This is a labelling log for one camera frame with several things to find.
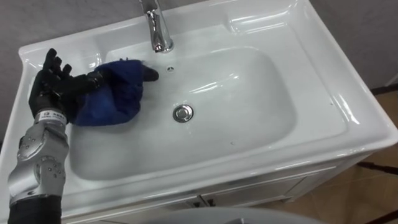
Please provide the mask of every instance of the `chrome drain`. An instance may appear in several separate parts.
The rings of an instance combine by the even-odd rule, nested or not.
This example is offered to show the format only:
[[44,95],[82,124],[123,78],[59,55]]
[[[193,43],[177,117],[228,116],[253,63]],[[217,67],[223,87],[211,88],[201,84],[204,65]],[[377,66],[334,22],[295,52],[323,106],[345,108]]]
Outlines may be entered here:
[[179,105],[173,111],[173,118],[179,123],[185,123],[193,117],[193,109],[189,105]]

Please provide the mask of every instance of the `blue cloth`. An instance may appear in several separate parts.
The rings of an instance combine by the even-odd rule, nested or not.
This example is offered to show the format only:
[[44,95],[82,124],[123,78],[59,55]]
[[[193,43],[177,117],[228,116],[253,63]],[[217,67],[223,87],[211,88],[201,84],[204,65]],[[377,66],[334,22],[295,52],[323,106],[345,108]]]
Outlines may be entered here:
[[140,60],[120,60],[95,68],[107,69],[112,77],[105,86],[82,96],[83,106],[74,122],[77,126],[106,126],[130,121],[140,110],[143,67]]

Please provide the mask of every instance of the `sink basin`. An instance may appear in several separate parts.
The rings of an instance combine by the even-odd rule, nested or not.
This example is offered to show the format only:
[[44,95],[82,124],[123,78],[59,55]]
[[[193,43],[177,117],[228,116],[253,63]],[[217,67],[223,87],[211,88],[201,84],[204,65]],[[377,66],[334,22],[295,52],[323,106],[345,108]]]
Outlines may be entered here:
[[[160,73],[141,112],[118,126],[68,125],[63,216],[371,153],[398,133],[308,0],[211,0],[164,12],[173,51],[155,54],[138,17],[22,47],[24,66],[0,154],[7,176],[32,124],[29,85],[50,47],[73,67],[136,58]],[[189,105],[193,117],[176,122]]]
[[[266,146],[294,127],[294,106],[280,73],[256,49],[221,49],[146,63],[160,72],[160,80],[144,85],[137,117],[118,126],[72,127],[71,168],[80,177],[119,179],[185,169]],[[194,110],[187,123],[173,119],[180,104]]]

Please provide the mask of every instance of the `chrome faucet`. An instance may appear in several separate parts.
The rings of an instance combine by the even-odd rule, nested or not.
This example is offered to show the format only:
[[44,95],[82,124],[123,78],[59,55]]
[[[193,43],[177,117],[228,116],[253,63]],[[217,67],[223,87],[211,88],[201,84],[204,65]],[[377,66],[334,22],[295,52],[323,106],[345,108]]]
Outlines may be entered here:
[[139,0],[149,24],[150,40],[156,53],[168,53],[174,43],[170,38],[158,0]]

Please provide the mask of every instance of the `silver robotic arm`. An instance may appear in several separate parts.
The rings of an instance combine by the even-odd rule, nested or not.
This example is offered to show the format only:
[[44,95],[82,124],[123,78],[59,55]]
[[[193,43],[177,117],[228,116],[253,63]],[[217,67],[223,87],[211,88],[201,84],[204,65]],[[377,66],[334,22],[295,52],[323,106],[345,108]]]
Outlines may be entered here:
[[65,127],[79,109],[78,96],[101,87],[110,71],[70,76],[57,52],[50,49],[37,74],[29,97],[35,118],[21,138],[17,165],[8,183],[11,195],[8,224],[61,223],[61,199],[65,185],[68,137]]
[[66,117],[55,110],[36,115],[19,143],[17,166],[9,176],[10,205],[30,197],[62,196],[69,150],[66,124]]

